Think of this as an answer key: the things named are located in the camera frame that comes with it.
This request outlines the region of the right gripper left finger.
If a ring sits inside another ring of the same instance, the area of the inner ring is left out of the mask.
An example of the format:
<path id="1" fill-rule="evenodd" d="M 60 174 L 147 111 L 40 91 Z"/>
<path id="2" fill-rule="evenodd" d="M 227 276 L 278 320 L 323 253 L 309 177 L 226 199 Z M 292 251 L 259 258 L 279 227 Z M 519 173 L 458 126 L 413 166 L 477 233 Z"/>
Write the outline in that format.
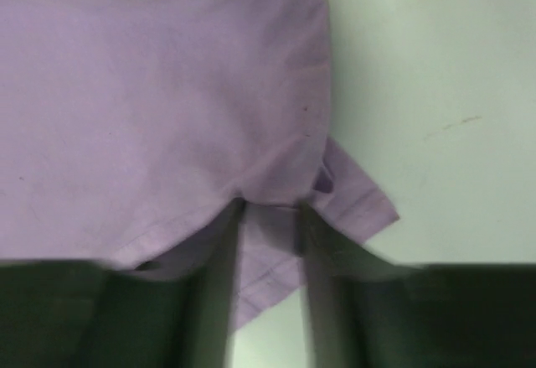
<path id="1" fill-rule="evenodd" d="M 245 202 L 132 269 L 2 261 L 4 367 L 221 367 Z"/>

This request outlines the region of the purple t shirt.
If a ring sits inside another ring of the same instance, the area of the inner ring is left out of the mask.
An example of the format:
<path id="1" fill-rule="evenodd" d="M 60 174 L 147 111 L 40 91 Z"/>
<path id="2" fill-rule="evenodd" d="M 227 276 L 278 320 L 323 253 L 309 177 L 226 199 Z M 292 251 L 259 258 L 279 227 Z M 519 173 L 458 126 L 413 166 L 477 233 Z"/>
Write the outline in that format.
<path id="1" fill-rule="evenodd" d="M 234 197 L 241 326 L 299 284 L 293 206 L 398 218 L 328 135 L 326 0 L 1 0 L 1 254 L 135 265 Z"/>

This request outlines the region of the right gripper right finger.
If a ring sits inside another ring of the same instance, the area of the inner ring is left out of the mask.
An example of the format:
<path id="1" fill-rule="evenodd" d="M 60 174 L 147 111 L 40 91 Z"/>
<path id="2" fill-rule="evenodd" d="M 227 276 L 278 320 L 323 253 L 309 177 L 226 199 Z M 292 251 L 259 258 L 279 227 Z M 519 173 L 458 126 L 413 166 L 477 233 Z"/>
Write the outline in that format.
<path id="1" fill-rule="evenodd" d="M 534 366 L 534 265 L 394 264 L 305 204 L 297 232 L 314 366 Z"/>

